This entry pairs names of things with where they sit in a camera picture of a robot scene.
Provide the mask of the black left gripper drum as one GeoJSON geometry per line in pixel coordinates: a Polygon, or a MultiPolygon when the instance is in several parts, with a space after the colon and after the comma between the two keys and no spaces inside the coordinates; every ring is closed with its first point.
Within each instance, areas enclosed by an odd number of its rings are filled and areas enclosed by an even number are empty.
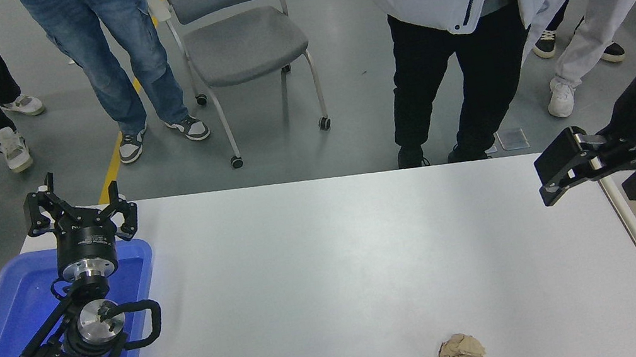
{"type": "Polygon", "coordinates": [[[81,209],[66,213],[55,221],[59,270],[85,259],[117,260],[113,225],[107,221],[100,225],[95,223],[102,214],[94,208],[81,209]]]}

